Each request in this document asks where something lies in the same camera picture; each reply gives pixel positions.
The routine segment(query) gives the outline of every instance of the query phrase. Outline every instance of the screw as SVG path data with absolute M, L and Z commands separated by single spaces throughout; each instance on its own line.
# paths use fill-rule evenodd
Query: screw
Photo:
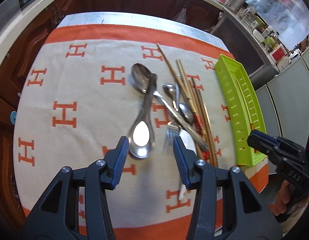
M 196 160 L 196 164 L 199 166 L 204 166 L 205 161 L 204 160 Z
M 96 165 L 103 166 L 103 165 L 105 165 L 105 161 L 104 160 L 97 160 Z
M 62 171 L 63 173 L 68 173 L 68 172 L 70 171 L 70 167 L 64 166 L 64 167 L 61 169 L 61 171 Z
M 234 173 L 239 173 L 239 172 L 240 172 L 240 168 L 237 167 L 237 166 L 233 166 L 233 167 L 231 168 L 231 170 L 232 170 Z

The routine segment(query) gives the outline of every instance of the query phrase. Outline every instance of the spoon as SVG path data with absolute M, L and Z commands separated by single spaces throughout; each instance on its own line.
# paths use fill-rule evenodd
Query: spoon
M 194 115 L 191 111 L 191 109 L 184 103 L 178 104 L 178 96 L 177 96 L 177 86 L 170 83 L 163 84 L 162 88 L 164 89 L 164 92 L 172 99 L 173 101 L 173 107 L 178 111 L 177 109 L 180 109 L 181 114 L 187 121 L 187 123 L 192 124 L 194 122 Z
M 170 83 L 165 83 L 162 85 L 162 88 L 164 89 L 164 92 L 172 99 L 173 101 L 173 107 L 174 109 L 176 109 L 176 111 L 178 111 L 177 109 L 177 89 L 176 86 L 174 84 L 170 84 Z
M 150 73 L 145 97 L 140 112 L 128 132 L 129 150 L 133 156 L 149 157 L 155 144 L 155 133 L 150 121 L 153 92 L 157 88 L 157 75 Z
M 181 114 L 184 116 L 185 120 L 189 124 L 193 124 L 194 122 L 194 115 L 191 111 L 191 109 L 184 103 L 179 103 L 179 109 L 181 111 Z
M 150 70 L 147 69 L 144 65 L 137 63 L 132 66 L 131 73 L 136 83 L 136 87 L 141 92 L 146 93 L 149 79 L 152 74 Z M 173 115 L 173 117 L 178 121 L 178 123 L 192 136 L 193 140 L 198 144 L 198 146 L 202 150 L 208 151 L 208 144 L 200 137 L 199 134 L 197 134 L 197 132 L 191 127 L 191 125 L 182 118 L 180 113 L 174 110 L 157 90 L 154 90 L 153 95 L 163 106 L 168 109 L 168 111 Z

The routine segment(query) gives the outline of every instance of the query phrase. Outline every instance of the green plastic tray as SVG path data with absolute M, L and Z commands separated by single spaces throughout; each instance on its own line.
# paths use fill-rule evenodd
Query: green plastic tray
M 221 54 L 214 68 L 229 110 L 237 164 L 254 166 L 266 158 L 266 155 L 255 152 L 247 144 L 251 130 L 256 129 L 266 133 L 256 93 L 241 63 Z

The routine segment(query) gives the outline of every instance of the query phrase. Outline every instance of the human hand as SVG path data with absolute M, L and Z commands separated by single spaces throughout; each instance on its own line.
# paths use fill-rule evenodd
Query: human hand
M 285 213 L 287 210 L 287 203 L 290 201 L 291 193 L 289 190 L 290 182 L 287 180 L 284 180 L 282 183 L 282 186 L 278 192 L 277 198 L 275 200 L 275 203 L 273 205 L 273 214 L 275 216 L 278 216 L 279 214 Z M 305 207 L 307 203 L 309 202 L 309 196 L 300 202 L 297 203 L 297 207 Z
M 290 182 L 284 180 L 281 188 L 276 197 L 275 203 L 273 205 L 273 214 L 278 216 L 279 214 L 285 213 L 287 210 L 287 203 L 290 201 L 291 193 L 289 191 Z

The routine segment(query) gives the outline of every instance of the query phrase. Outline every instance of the tablecloth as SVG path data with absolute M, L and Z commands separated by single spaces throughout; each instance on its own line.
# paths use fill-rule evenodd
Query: tablecloth
M 144 97 L 131 86 L 134 63 L 158 75 L 162 95 L 162 85 L 174 83 L 156 43 L 171 62 L 182 60 L 188 77 L 193 76 L 202 90 L 219 167 L 236 165 L 231 120 L 213 68 L 219 54 L 232 57 L 229 52 L 150 28 L 65 26 L 55 29 L 38 53 L 17 111 L 14 168 L 26 215 L 63 166 L 87 167 L 127 135 Z M 177 200 L 179 172 L 172 146 L 165 143 L 170 117 L 155 99 L 151 120 L 156 138 L 151 156 L 143 160 L 128 156 L 120 184 L 107 191 L 117 239 L 185 239 L 188 231 L 195 191 Z M 244 171 L 258 191 L 268 182 L 266 159 Z M 220 192 L 216 227 L 222 224 L 221 198 Z M 79 225 L 85 234 L 84 188 L 80 189 Z

